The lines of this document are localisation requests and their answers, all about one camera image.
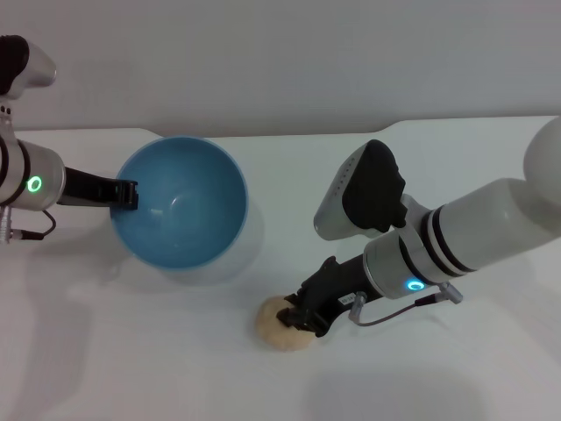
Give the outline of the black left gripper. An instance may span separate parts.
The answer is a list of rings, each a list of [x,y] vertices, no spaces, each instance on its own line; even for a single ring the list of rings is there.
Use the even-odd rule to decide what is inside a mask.
[[[57,204],[64,206],[138,208],[138,183],[114,180],[65,167],[65,186]]]

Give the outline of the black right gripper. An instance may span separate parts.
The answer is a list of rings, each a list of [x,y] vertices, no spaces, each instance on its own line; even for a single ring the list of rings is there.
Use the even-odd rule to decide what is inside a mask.
[[[296,306],[280,310],[276,317],[286,326],[324,336],[334,321],[351,309],[354,299],[346,296],[365,293],[366,301],[378,299],[378,291],[367,277],[362,255],[343,263],[334,256],[306,280],[297,293],[284,299]]]

